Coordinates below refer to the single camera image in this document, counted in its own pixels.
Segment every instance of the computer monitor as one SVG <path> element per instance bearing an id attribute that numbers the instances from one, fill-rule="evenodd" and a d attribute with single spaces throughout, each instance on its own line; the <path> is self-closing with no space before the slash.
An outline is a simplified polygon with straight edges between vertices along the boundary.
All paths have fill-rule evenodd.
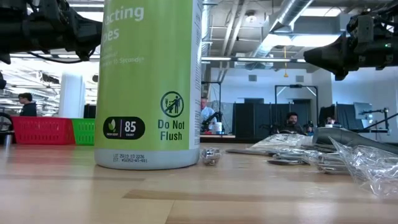
<path id="1" fill-rule="evenodd" d="M 372 104 L 370 103 L 354 103 L 355 108 L 355 119 L 370 119 L 373 110 Z"/>

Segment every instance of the table surface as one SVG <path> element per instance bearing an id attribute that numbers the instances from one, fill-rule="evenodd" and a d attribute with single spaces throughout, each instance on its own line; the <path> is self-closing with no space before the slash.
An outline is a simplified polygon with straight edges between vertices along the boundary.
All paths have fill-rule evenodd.
<path id="1" fill-rule="evenodd" d="M 131 171 L 96 166 L 92 147 L 0 149 L 0 223 L 398 223 L 398 200 L 350 176 L 266 159 L 225 153 L 216 167 Z"/>

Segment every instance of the bottle label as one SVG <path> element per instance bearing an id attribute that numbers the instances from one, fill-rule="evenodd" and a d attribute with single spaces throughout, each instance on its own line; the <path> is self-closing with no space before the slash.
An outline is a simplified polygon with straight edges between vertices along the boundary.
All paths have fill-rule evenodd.
<path id="1" fill-rule="evenodd" d="M 98 149 L 198 149 L 201 1 L 105 1 Z"/>

